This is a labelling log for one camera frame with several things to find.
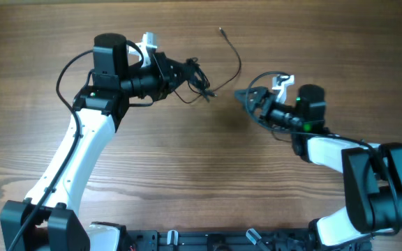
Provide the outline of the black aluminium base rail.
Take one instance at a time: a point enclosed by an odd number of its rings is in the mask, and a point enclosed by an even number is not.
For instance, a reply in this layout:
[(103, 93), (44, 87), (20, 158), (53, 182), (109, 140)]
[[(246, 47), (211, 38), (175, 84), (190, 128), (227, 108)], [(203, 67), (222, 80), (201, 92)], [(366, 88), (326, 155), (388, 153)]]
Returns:
[(276, 231), (130, 231), (130, 251), (372, 251), (369, 239), (328, 247), (319, 243), (311, 229)]

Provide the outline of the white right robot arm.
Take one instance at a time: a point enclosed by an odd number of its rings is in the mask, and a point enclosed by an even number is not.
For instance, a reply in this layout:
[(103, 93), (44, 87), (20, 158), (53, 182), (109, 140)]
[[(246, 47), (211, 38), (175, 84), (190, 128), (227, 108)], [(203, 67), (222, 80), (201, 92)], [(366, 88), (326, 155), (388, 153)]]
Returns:
[(312, 222), (317, 247), (348, 247), (402, 229), (401, 143), (369, 144), (332, 134), (325, 127), (325, 91), (316, 85), (303, 85), (294, 106), (285, 105), (283, 90), (263, 86), (234, 96), (263, 128), (288, 133), (301, 159), (343, 175), (345, 206)]

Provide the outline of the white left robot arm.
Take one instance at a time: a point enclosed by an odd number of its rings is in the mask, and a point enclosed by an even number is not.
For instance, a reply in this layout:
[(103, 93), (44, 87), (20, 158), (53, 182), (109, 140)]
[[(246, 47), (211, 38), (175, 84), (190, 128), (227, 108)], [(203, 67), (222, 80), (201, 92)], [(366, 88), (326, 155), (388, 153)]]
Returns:
[(152, 33), (134, 43), (103, 33), (90, 50), (94, 66), (67, 104), (68, 130), (46, 171), (22, 201), (7, 201), (0, 214), (7, 250), (132, 250), (125, 226), (78, 218), (84, 189), (103, 149), (131, 107), (159, 101), (198, 73), (195, 59), (178, 62), (158, 52)]

